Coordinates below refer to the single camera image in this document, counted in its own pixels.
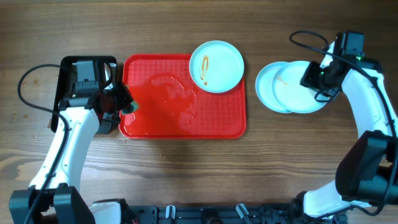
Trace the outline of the green yellow sponge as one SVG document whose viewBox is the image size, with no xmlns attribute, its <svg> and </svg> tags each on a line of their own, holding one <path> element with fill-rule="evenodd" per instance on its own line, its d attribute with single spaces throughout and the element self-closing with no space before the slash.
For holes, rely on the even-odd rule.
<svg viewBox="0 0 398 224">
<path fill-rule="evenodd" d="M 122 109 L 121 112 L 122 114 L 131 114 L 135 112 L 138 108 L 139 105 L 135 101 L 132 101 L 124 109 Z"/>
</svg>

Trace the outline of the white plate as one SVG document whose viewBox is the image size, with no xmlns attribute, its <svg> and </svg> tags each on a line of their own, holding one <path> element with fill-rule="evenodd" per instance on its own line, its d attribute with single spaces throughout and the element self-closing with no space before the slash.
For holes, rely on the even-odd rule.
<svg viewBox="0 0 398 224">
<path fill-rule="evenodd" d="M 280 68 L 272 81 L 272 91 L 276 100 L 293 113 L 312 113 L 326 105 L 329 97 L 318 95 L 316 91 L 304 87 L 300 81 L 310 65 L 308 61 L 294 61 Z"/>
<path fill-rule="evenodd" d="M 209 93 L 232 90 L 243 79 L 244 60 L 239 50 L 222 40 L 201 44 L 189 60 L 193 82 Z"/>
<path fill-rule="evenodd" d="M 272 82 L 276 72 L 287 65 L 287 62 L 273 62 L 266 65 L 257 75 L 255 90 L 259 100 L 272 111 L 278 113 L 290 113 L 275 98 L 272 90 Z"/>
</svg>

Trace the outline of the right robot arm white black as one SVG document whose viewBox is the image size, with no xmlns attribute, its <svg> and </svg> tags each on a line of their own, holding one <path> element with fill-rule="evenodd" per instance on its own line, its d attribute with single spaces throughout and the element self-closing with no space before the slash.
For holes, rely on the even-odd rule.
<svg viewBox="0 0 398 224">
<path fill-rule="evenodd" d="M 352 209 L 376 216 L 385 205 L 397 205 L 397 116 L 378 61 L 349 56 L 327 66 L 310 62 L 300 85 L 329 99 L 344 93 L 358 140 L 340 162 L 333 182 L 302 192 L 291 202 L 290 221 L 321 222 Z"/>
</svg>

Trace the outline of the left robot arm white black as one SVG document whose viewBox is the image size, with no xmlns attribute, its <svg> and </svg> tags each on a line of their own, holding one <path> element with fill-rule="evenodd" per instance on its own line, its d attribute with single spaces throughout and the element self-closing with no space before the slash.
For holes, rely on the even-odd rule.
<svg viewBox="0 0 398 224">
<path fill-rule="evenodd" d="M 55 137 L 43 166 L 26 190 L 13 191 L 9 209 L 14 223 L 128 223 L 133 212 L 124 199 L 92 206 L 78 189 L 86 154 L 104 114 L 132 112 L 134 100 L 122 82 L 108 88 L 78 82 L 58 103 Z"/>
</svg>

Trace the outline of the black water tray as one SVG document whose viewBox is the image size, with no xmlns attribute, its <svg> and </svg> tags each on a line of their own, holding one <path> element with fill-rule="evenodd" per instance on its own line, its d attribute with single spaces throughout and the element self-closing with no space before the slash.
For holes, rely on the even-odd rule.
<svg viewBox="0 0 398 224">
<path fill-rule="evenodd" d="M 97 94 L 91 96 L 77 97 L 75 94 L 76 62 L 80 60 L 98 61 L 99 92 L 104 89 L 112 89 L 113 84 L 122 81 L 118 72 L 118 64 L 113 56 L 67 56 L 60 63 L 60 71 L 55 93 L 53 110 L 56 112 L 65 111 L 67 108 L 82 107 L 93 109 Z M 99 123 L 98 134 L 110 133 L 120 122 L 119 113 L 110 116 L 104 114 L 104 119 Z"/>
</svg>

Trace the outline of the red plastic tray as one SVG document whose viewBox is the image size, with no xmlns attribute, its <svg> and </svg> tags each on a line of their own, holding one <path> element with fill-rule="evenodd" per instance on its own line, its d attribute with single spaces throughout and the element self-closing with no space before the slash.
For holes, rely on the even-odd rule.
<svg viewBox="0 0 398 224">
<path fill-rule="evenodd" d="M 124 63 L 123 83 L 138 109 L 121 115 L 130 139 L 237 139 L 246 130 L 245 83 L 209 93 L 193 82 L 189 54 L 135 54 Z"/>
</svg>

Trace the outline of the white plate top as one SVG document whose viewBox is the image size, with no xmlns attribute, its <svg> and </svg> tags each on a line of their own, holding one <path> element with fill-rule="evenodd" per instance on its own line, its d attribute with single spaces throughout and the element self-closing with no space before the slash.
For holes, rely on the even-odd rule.
<svg viewBox="0 0 398 224">
<path fill-rule="evenodd" d="M 222 40 L 201 44 L 189 60 L 193 82 L 209 93 L 232 90 L 243 79 L 244 60 L 239 50 Z"/>
</svg>

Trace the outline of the black mounting rail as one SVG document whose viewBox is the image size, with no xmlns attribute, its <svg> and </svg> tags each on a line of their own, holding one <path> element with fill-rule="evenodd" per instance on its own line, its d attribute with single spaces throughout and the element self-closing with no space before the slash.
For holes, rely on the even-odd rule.
<svg viewBox="0 0 398 224">
<path fill-rule="evenodd" d="M 129 206 L 124 199 L 108 199 L 121 204 L 122 223 L 206 224 L 206 223 L 311 223 L 309 218 L 290 209 L 288 203 L 235 207 Z"/>
</svg>

